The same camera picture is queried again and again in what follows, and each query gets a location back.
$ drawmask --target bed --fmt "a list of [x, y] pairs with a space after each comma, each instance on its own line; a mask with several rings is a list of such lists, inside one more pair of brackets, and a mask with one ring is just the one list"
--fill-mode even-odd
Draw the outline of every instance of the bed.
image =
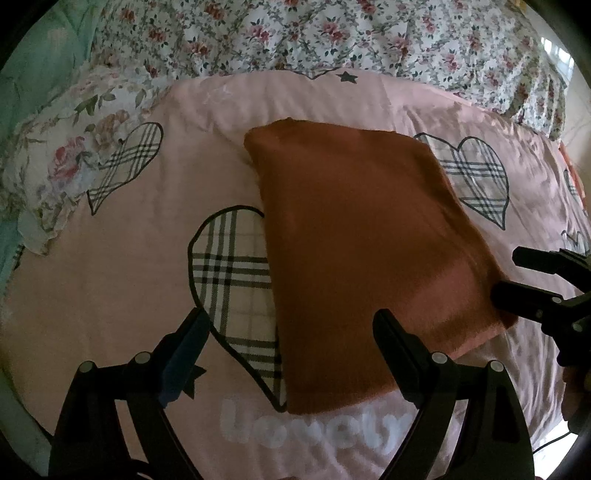
[[[511, 261], [518, 245], [588, 254], [591, 238], [555, 142], [562, 80], [519, 10], [488, 0], [102, 7], [90, 64], [21, 123], [3, 162], [7, 210], [26, 249], [5, 301], [2, 366], [48, 431], [82, 361], [116, 364], [152, 348], [194, 306], [192, 293], [212, 308], [208, 283], [191, 277], [194, 264], [187, 276], [187, 260], [228, 208], [248, 207], [240, 215], [265, 258], [254, 215], [263, 207], [242, 143], [250, 128], [281, 118], [426, 143], [505, 274], [575, 295]], [[503, 61], [490, 63], [500, 51]], [[138, 146], [147, 153], [127, 167], [122, 159]], [[458, 158], [495, 174], [466, 175]], [[272, 295], [263, 303], [272, 322]], [[520, 320], [458, 361], [506, 365], [535, 445], [560, 419], [556, 353]], [[415, 413], [399, 392], [294, 416], [281, 384], [245, 358], [211, 337], [198, 363], [206, 373], [167, 409], [205, 478], [379, 477]], [[445, 471], [464, 411], [459, 404], [432, 478]], [[137, 439], [128, 443], [141, 457]]]

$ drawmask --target floral pillow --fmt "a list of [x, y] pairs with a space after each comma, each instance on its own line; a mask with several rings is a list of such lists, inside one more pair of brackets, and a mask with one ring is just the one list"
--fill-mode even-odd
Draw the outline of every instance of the floral pillow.
[[28, 249], [47, 252], [98, 166], [144, 122], [164, 82], [144, 67], [86, 64], [68, 91], [16, 128], [0, 157], [0, 218], [18, 217]]

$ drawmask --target screw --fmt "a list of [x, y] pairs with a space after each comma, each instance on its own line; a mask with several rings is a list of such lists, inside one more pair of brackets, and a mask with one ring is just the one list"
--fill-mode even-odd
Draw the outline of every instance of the screw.
[[493, 360], [491, 362], [491, 368], [495, 372], [502, 372], [505, 369], [505, 366], [501, 362], [499, 362], [498, 360]]
[[150, 355], [150, 352], [140, 352], [134, 357], [134, 360], [135, 363], [143, 365], [147, 364], [150, 361], [150, 357], [152, 357], [152, 355]]
[[445, 353], [435, 352], [431, 355], [431, 358], [439, 365], [443, 365], [445, 362], [447, 362], [447, 355]]
[[90, 372], [90, 370], [92, 370], [95, 367], [95, 363], [91, 362], [90, 360], [87, 360], [86, 362], [82, 362], [80, 364], [80, 366], [78, 367], [78, 371], [81, 374], [87, 374], [88, 372]]

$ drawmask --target floral comforter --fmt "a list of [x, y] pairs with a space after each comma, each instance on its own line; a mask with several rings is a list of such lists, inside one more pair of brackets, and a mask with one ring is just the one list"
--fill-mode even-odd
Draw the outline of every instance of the floral comforter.
[[556, 139], [564, 82], [507, 0], [109, 0], [97, 63], [152, 77], [336, 67], [443, 88]]

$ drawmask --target brown towel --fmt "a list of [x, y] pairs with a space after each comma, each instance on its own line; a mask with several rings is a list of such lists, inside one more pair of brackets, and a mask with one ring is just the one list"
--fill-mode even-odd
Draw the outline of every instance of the brown towel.
[[503, 275], [425, 144], [286, 119], [244, 145], [260, 176], [290, 412], [395, 388], [372, 336], [380, 308], [452, 358], [515, 322], [493, 308]]

